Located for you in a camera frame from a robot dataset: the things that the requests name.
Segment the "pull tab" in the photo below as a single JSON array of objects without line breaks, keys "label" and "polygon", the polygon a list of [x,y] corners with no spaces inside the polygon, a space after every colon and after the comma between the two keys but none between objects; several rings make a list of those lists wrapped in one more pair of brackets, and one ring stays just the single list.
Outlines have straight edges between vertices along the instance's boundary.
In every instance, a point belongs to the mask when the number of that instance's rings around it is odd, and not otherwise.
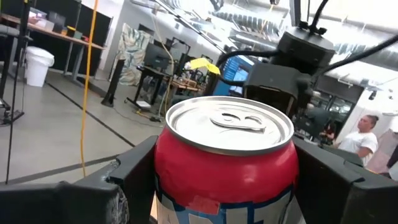
[{"label": "pull tab", "polygon": [[251,129],[253,131],[261,131],[266,128],[264,118],[254,113],[217,111],[210,116],[210,120],[225,128]]}]

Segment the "orange cable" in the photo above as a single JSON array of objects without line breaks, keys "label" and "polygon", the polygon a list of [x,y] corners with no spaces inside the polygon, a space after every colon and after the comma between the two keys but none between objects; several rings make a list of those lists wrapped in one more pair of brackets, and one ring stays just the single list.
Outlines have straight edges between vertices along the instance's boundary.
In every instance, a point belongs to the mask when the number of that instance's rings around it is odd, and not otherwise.
[{"label": "orange cable", "polygon": [[88,93],[88,82],[90,79],[91,48],[93,46],[93,36],[94,36],[95,20],[97,15],[97,7],[98,7],[98,0],[95,0],[93,18],[91,20],[90,37],[88,41],[85,94],[83,97],[83,112],[81,115],[80,158],[81,158],[81,168],[83,169],[84,177],[86,177],[86,166],[85,166],[85,157],[84,157],[84,138],[85,138],[85,124],[86,124],[87,93]]}]

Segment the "person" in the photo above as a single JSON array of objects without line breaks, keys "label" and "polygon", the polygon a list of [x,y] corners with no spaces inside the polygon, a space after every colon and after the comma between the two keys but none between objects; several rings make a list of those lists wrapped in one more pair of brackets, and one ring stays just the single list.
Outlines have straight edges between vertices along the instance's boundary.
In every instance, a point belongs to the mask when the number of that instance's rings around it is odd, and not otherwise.
[{"label": "person", "polygon": [[336,124],[334,121],[329,121],[325,129],[319,134],[321,144],[332,145],[336,134]]},{"label": "person", "polygon": [[336,146],[338,149],[357,153],[366,166],[378,148],[377,137],[372,133],[377,121],[379,121],[377,116],[363,116],[358,122],[358,131],[345,136]]}]

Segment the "yellow cable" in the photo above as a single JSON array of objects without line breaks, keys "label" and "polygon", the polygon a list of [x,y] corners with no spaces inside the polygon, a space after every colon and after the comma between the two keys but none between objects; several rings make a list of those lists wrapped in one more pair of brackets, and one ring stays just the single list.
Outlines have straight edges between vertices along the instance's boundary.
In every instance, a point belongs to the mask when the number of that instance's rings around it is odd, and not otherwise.
[{"label": "yellow cable", "polygon": [[84,138],[85,138],[85,123],[86,123],[86,108],[87,108],[87,93],[88,93],[88,80],[90,79],[90,62],[91,62],[91,48],[93,46],[93,36],[95,28],[95,20],[97,15],[98,0],[95,0],[93,18],[91,20],[90,38],[88,41],[88,53],[87,53],[87,68],[86,68],[86,82],[85,82],[85,94],[83,97],[83,113],[81,116],[81,132],[80,132],[80,158],[81,168],[83,169],[83,176],[86,176],[86,166],[84,157]]},{"label": "yellow cable", "polygon": [[[271,5],[271,7],[269,8],[269,11],[268,11],[268,15],[270,15],[272,13],[274,6],[275,5],[273,5],[273,4]],[[262,31],[264,30],[264,26],[267,24],[267,22],[268,22],[268,20],[266,18],[264,18],[264,20],[262,22],[262,26],[261,26],[261,31],[257,30],[257,31],[259,31],[259,33],[262,33]],[[254,43],[252,50],[254,50],[255,47],[256,47],[256,43]]]},{"label": "yellow cable", "polygon": [[165,96],[165,99],[164,99],[164,113],[166,114],[166,112],[167,112],[167,99],[169,98],[170,87],[171,87],[171,84],[172,84],[172,82],[173,82],[173,77],[174,77],[174,58],[173,58],[172,54],[170,54],[170,52],[167,50],[166,46],[163,44],[163,39],[162,39],[162,37],[160,36],[159,30],[157,29],[157,23],[156,23],[156,20],[154,19],[154,17],[156,17],[157,10],[158,10],[158,9],[155,7],[155,15],[154,15],[153,17],[151,16],[150,18],[152,19],[152,22],[154,23],[155,33],[156,33],[156,35],[157,35],[157,38],[159,38],[160,43],[162,44],[164,50],[165,50],[165,51],[167,52],[167,54],[170,56],[170,59],[171,59],[171,61],[172,61],[172,63],[171,63],[172,76],[170,77],[169,83],[167,84],[166,96]]}]

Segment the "can lid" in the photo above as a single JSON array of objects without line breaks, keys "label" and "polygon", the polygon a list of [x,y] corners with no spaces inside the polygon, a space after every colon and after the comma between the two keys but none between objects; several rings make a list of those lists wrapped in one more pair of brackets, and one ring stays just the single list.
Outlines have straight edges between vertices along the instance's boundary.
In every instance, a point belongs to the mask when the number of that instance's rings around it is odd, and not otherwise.
[{"label": "can lid", "polygon": [[200,149],[250,156],[279,149],[294,133],[291,120],[263,103],[230,96],[182,101],[166,114],[169,129]]}]

